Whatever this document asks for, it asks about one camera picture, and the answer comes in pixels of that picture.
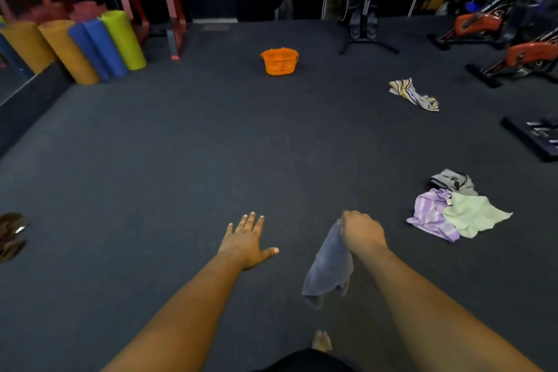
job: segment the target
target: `orange foam roller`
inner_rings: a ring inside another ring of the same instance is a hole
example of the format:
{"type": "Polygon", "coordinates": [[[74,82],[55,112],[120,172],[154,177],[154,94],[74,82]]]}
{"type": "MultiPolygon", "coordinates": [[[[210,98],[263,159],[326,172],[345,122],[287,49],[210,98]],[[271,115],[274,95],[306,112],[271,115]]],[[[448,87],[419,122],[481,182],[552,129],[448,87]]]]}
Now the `orange foam roller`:
{"type": "Polygon", "coordinates": [[[38,74],[55,61],[56,56],[37,25],[32,22],[11,23],[0,33],[31,70],[38,74]]]}
{"type": "Polygon", "coordinates": [[[38,27],[66,69],[78,84],[94,84],[101,79],[81,49],[68,34],[70,20],[50,21],[38,27]]]}

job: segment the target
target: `foam roller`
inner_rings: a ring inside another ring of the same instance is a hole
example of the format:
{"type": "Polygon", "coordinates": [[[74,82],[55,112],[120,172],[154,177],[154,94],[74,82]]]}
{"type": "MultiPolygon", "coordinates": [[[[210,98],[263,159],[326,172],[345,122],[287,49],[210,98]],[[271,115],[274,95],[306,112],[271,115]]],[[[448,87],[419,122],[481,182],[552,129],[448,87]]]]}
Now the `foam roller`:
{"type": "Polygon", "coordinates": [[[75,24],[70,20],[50,21],[39,26],[39,30],[58,55],[66,69],[78,84],[94,84],[99,76],[83,52],[68,34],[75,24]]]}
{"type": "Polygon", "coordinates": [[[56,60],[35,23],[12,23],[1,29],[0,33],[35,74],[41,73],[56,60]]]}
{"type": "Polygon", "coordinates": [[[101,53],[97,50],[95,44],[89,37],[87,30],[83,24],[74,24],[68,30],[68,34],[72,37],[75,44],[79,46],[87,60],[91,63],[97,75],[105,82],[110,80],[110,71],[101,53]]]}
{"type": "MultiPolygon", "coordinates": [[[[4,27],[4,23],[0,21],[0,29],[4,27]]],[[[10,45],[8,40],[6,40],[6,37],[4,37],[2,34],[0,34],[0,52],[2,52],[2,54],[6,57],[6,59],[8,59],[10,64],[14,68],[16,68],[18,72],[24,76],[24,78],[30,79],[35,75],[24,62],[24,60],[19,57],[17,52],[13,50],[13,47],[10,45]]]]}
{"type": "Polygon", "coordinates": [[[112,75],[115,77],[125,76],[128,73],[128,67],[124,63],[124,59],[122,59],[105,24],[100,19],[96,18],[83,25],[112,75]]]}
{"type": "Polygon", "coordinates": [[[101,15],[110,36],[130,71],[145,68],[147,62],[132,29],[132,24],[124,11],[107,11],[101,15]]]}

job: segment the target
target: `fingers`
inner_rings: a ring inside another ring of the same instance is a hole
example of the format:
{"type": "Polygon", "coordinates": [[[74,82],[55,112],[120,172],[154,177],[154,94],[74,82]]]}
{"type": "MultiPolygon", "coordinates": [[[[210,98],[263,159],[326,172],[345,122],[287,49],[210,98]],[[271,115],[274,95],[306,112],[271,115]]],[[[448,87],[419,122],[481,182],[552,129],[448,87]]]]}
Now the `fingers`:
{"type": "Polygon", "coordinates": [[[269,249],[265,249],[262,251],[262,262],[265,262],[267,259],[272,258],[273,256],[275,256],[277,253],[279,253],[279,249],[277,249],[276,247],[270,247],[269,249]]]}
{"type": "Polygon", "coordinates": [[[244,226],[245,231],[252,231],[254,228],[254,220],[255,220],[255,212],[250,213],[248,216],[248,220],[246,221],[246,225],[244,226]]]}
{"type": "Polygon", "coordinates": [[[233,234],[233,223],[231,222],[227,227],[227,232],[223,238],[227,238],[229,235],[233,234]]]}
{"type": "Polygon", "coordinates": [[[248,215],[245,214],[242,217],[241,221],[238,223],[237,229],[234,230],[234,232],[237,232],[237,231],[240,231],[240,230],[244,229],[244,226],[246,225],[247,220],[248,220],[248,215]]]}
{"type": "Polygon", "coordinates": [[[260,216],[260,219],[258,219],[258,222],[256,222],[255,227],[254,227],[254,232],[258,233],[258,235],[262,234],[263,231],[263,222],[266,219],[263,217],[263,215],[260,216]]]}

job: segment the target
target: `green foam roller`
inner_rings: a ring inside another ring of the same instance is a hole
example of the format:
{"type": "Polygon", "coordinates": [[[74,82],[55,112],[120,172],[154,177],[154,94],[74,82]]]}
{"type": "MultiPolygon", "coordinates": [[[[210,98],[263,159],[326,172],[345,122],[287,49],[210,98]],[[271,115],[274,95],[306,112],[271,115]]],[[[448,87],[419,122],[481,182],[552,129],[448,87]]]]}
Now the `green foam roller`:
{"type": "Polygon", "coordinates": [[[116,48],[130,71],[145,68],[147,62],[143,56],[136,33],[124,11],[107,11],[101,15],[116,48]]]}

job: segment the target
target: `pile of towels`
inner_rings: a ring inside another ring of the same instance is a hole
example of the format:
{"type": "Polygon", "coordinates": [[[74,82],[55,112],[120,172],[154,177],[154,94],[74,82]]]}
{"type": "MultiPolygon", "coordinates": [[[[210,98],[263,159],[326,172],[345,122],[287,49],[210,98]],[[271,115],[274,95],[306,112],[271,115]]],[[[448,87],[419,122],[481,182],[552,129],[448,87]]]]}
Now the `pile of towels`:
{"type": "Polygon", "coordinates": [[[479,196],[465,174],[445,169],[431,177],[430,184],[436,188],[417,197],[415,215],[407,222],[450,242],[460,237],[473,238],[512,216],[479,196]]]}

